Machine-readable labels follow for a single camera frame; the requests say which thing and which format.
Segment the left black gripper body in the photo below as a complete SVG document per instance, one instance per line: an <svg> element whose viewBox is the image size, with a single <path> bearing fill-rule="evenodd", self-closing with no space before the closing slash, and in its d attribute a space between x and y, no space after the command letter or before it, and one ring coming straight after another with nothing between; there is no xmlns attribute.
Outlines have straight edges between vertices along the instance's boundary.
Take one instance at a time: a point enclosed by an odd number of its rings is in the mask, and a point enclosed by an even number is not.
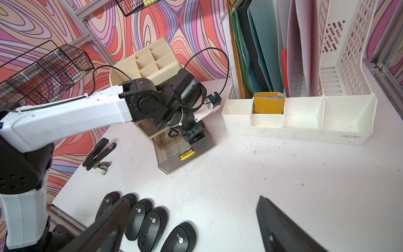
<svg viewBox="0 0 403 252"><path fill-rule="evenodd" d="M195 144L200 139L204 138L205 125L202 121L197 122L189 130L181 130L181 134L186 142L190 145Z"/></svg>

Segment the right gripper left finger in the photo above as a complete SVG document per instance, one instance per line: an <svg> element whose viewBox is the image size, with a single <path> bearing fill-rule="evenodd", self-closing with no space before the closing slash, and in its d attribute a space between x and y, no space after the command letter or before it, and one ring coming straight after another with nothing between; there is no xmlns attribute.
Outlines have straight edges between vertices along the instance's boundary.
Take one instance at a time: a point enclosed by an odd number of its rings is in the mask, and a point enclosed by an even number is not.
<svg viewBox="0 0 403 252"><path fill-rule="evenodd" d="M118 252L131 212L123 197L89 228L61 249L62 252Z"/></svg>

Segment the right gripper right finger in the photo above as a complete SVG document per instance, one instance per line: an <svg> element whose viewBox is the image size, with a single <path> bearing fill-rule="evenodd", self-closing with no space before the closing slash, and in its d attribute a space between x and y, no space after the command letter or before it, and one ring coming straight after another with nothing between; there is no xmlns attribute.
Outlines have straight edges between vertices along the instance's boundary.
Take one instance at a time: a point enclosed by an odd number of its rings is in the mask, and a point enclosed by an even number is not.
<svg viewBox="0 0 403 252"><path fill-rule="evenodd" d="M256 214L265 251L326 251L268 198L259 197Z"/></svg>

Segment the grey transparent drawer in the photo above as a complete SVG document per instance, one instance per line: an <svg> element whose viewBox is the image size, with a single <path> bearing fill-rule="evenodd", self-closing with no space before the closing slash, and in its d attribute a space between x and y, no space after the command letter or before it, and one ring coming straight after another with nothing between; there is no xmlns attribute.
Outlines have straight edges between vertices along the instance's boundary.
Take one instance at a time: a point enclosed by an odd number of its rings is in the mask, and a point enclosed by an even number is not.
<svg viewBox="0 0 403 252"><path fill-rule="evenodd" d="M168 133L162 132L152 139L158 168L165 174L173 173L215 146L213 135L208 130L191 142L185 141L182 135L170 138Z"/></svg>

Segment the black wireless mouse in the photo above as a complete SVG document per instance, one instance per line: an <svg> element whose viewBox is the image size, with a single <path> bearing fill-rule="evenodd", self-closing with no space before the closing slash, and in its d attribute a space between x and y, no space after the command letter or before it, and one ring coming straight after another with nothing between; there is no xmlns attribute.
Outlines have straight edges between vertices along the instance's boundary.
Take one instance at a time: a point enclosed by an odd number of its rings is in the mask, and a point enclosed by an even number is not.
<svg viewBox="0 0 403 252"><path fill-rule="evenodd" d="M120 198L121 195L117 191L108 193L101 201L95 216L95 220L97 220L104 212L107 212L109 209L111 209L113 204L115 204Z"/></svg>
<svg viewBox="0 0 403 252"><path fill-rule="evenodd" d="M165 230L167 221L167 211L161 206L152 209L148 213L137 239L137 245L141 252L154 250Z"/></svg>
<svg viewBox="0 0 403 252"><path fill-rule="evenodd" d="M134 204L125 231L125 236L129 241L137 239L143 222L151 210L152 202L147 198L141 199Z"/></svg>
<svg viewBox="0 0 403 252"><path fill-rule="evenodd" d="M192 252L197 236L194 227L189 222L177 225L165 240L161 252Z"/></svg>
<svg viewBox="0 0 403 252"><path fill-rule="evenodd" d="M128 200L130 210L133 209L133 207L137 203L137 196L134 193L128 193L124 195L122 198Z"/></svg>

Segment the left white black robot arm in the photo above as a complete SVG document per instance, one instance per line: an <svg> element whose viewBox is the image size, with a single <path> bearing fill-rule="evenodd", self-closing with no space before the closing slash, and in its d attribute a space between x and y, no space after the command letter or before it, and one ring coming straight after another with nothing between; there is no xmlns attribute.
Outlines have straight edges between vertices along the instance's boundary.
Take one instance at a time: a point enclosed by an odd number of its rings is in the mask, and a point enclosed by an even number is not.
<svg viewBox="0 0 403 252"><path fill-rule="evenodd" d="M186 69L161 85L147 78L39 106L13 103L1 110L1 201L7 225L5 251L52 252L70 237L49 231L46 189L55 142L104 126L152 119L158 128L188 139L200 134L201 108L218 94Z"/></svg>

